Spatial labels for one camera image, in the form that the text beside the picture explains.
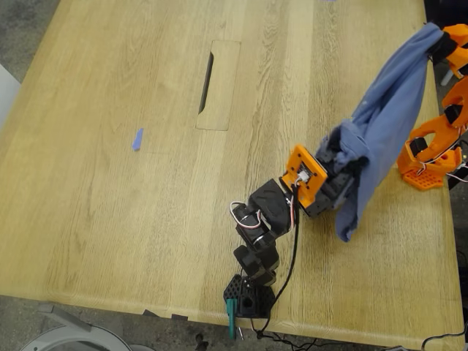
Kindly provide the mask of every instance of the wire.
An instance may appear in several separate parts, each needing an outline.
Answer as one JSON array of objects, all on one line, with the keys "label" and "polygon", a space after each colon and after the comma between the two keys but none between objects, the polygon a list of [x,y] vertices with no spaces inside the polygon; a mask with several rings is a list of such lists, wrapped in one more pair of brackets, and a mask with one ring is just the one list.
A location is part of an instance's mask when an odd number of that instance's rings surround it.
[{"label": "wire", "polygon": [[468,183],[467,180],[461,179],[460,177],[457,177],[457,176],[454,175],[454,174],[447,173],[447,176],[452,177],[452,178],[455,178],[455,179],[458,179],[459,181],[461,181],[461,182],[463,182],[463,183]]},{"label": "wire", "polygon": [[457,139],[452,143],[452,145],[450,145],[448,148],[446,148],[444,151],[442,151],[440,154],[438,154],[436,157],[434,157],[433,159],[430,159],[429,161],[419,161],[419,163],[421,163],[423,165],[423,168],[419,169],[417,172],[416,172],[416,175],[419,176],[422,172],[424,172],[426,170],[426,165],[429,164],[429,163],[432,163],[432,162],[435,162],[437,161],[440,157],[443,156],[443,154],[445,154],[447,151],[449,151],[450,149],[452,149],[452,147],[454,147],[459,141],[460,141],[460,137],[461,137],[461,127],[458,128],[458,137]]},{"label": "wire", "polygon": [[467,256],[465,255],[465,253],[463,253],[460,250],[456,250],[456,253],[460,254],[460,256],[463,257],[463,261],[465,262],[465,267],[468,268],[468,260],[467,260]]},{"label": "wire", "polygon": [[261,216],[262,214],[260,213],[260,210],[257,211],[257,220],[258,220],[258,223],[256,225],[245,225],[245,224],[242,224],[238,219],[237,217],[235,216],[234,214],[234,211],[233,211],[233,205],[245,205],[245,203],[243,203],[242,201],[232,201],[231,204],[229,204],[229,212],[231,213],[231,216],[233,216],[235,222],[237,224],[239,224],[242,228],[246,228],[246,229],[256,229],[258,228],[260,225],[262,225],[262,221],[261,221]]},{"label": "wire", "polygon": [[291,197],[291,205],[290,205],[290,215],[291,215],[291,226],[290,226],[290,231],[293,230],[294,228],[294,195]]},{"label": "wire", "polygon": [[[295,233],[294,233],[294,246],[292,248],[292,258],[291,258],[291,264],[290,264],[290,269],[287,272],[287,277],[286,280],[284,281],[283,286],[281,289],[278,291],[276,294],[275,299],[273,300],[273,303],[271,304],[271,309],[273,308],[274,304],[278,301],[279,297],[283,293],[284,289],[286,288],[287,284],[290,282],[291,276],[293,274],[294,270],[294,264],[295,264],[295,257],[298,251],[298,236],[299,236],[299,206],[297,204],[298,202],[298,189],[299,186],[292,186],[292,199],[294,200],[291,202],[291,208],[293,209],[293,213],[295,214]],[[263,326],[262,329],[257,331],[257,338],[261,339],[264,334],[263,332],[265,329],[268,327],[268,324],[270,323],[270,318],[271,316],[268,316],[268,319],[265,322],[265,325]]]},{"label": "wire", "polygon": [[468,328],[468,321],[465,323],[465,328],[460,333],[457,333],[457,334],[442,334],[442,335],[437,335],[437,336],[431,336],[431,337],[429,337],[429,338],[427,338],[426,340],[423,341],[423,343],[421,345],[421,351],[426,350],[426,348],[425,348],[426,344],[428,342],[430,342],[431,340],[442,339],[442,338],[445,338],[446,336],[462,336],[462,335],[467,333],[467,328]]}]

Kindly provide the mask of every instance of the orange mesh base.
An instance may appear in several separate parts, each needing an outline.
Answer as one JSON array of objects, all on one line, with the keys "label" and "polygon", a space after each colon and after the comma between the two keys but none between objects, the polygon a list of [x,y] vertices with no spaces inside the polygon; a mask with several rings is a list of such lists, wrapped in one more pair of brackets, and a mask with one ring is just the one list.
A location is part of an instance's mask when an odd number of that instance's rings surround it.
[{"label": "orange mesh base", "polygon": [[441,187],[444,183],[442,176],[426,170],[420,175],[416,175],[418,170],[411,170],[403,175],[403,180],[413,185],[419,190],[427,190]]}]

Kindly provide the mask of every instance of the white wire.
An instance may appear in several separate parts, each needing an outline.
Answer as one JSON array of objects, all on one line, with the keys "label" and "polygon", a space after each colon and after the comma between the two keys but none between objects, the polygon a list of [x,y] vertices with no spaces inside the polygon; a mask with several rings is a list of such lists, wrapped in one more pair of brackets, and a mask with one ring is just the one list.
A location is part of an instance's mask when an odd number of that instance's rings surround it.
[{"label": "white wire", "polygon": [[[463,129],[464,129],[464,132],[466,132],[467,130],[467,127],[466,126],[463,126]],[[443,154],[445,154],[447,151],[449,151],[452,147],[454,147],[457,142],[460,140],[460,137],[461,137],[461,127],[458,128],[458,138],[457,140],[455,140],[453,142],[452,145],[450,145],[448,148],[446,148],[444,151],[442,151],[440,154],[438,154],[434,159],[431,159],[430,161],[425,161],[425,162],[422,162],[422,161],[419,161],[419,163],[421,163],[423,165],[423,168],[419,169],[417,172],[416,172],[416,175],[417,176],[420,176],[420,174],[422,172],[424,172],[426,170],[426,165],[429,164],[429,163],[432,163],[432,162],[435,162],[436,160],[438,160],[440,157],[443,156]]]},{"label": "white wire", "polygon": [[291,197],[291,205],[290,205],[290,215],[291,215],[291,226],[290,231],[294,228],[294,195]]},{"label": "white wire", "polygon": [[449,176],[449,177],[453,177],[453,178],[455,178],[455,179],[458,179],[459,181],[462,181],[462,182],[464,182],[464,183],[468,183],[468,181],[467,181],[467,180],[465,180],[465,179],[461,179],[461,178],[457,177],[457,176],[456,176],[456,175],[454,175],[454,174],[447,173],[447,176]]},{"label": "white wire", "polygon": [[258,219],[258,223],[256,225],[245,225],[245,224],[242,224],[238,219],[237,217],[235,216],[234,214],[234,211],[233,211],[233,205],[245,205],[245,203],[243,203],[242,201],[232,201],[231,204],[229,204],[229,212],[231,213],[231,216],[233,216],[235,222],[237,224],[239,224],[242,228],[246,228],[246,229],[257,229],[261,224],[261,216],[262,214],[260,213],[260,210],[257,211],[257,219]]}]

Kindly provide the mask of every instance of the wooden table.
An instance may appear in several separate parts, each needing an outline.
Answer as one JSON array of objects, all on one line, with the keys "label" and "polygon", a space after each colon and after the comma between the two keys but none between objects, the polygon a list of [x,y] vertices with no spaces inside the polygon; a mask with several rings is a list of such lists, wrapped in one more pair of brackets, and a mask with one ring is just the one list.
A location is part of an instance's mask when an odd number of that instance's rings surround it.
[{"label": "wooden table", "polygon": [[[0,293],[227,324],[228,203],[313,151],[424,20],[407,0],[62,0],[0,135]],[[270,330],[419,348],[462,329],[447,189],[394,168],[348,244],[333,214],[300,237]]]}]

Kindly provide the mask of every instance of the orange bracket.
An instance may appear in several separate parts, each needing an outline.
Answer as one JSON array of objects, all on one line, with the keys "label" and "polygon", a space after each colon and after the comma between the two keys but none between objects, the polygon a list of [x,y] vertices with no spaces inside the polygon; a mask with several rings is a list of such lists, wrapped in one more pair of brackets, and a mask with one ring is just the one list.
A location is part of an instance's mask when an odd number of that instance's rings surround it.
[{"label": "orange bracket", "polygon": [[[421,124],[409,134],[397,159],[403,179],[418,189],[442,186],[446,173],[454,171],[462,161],[461,148],[454,147],[467,130],[468,79],[460,80],[444,97],[444,114]],[[429,145],[422,140],[434,134]]]},{"label": "orange bracket", "polygon": [[456,24],[444,28],[444,31],[449,33],[458,47],[449,56],[447,56],[448,64],[453,74],[462,78],[464,75],[460,73],[460,69],[468,64],[468,49],[463,48],[463,45],[468,43],[468,26],[466,24]]}]

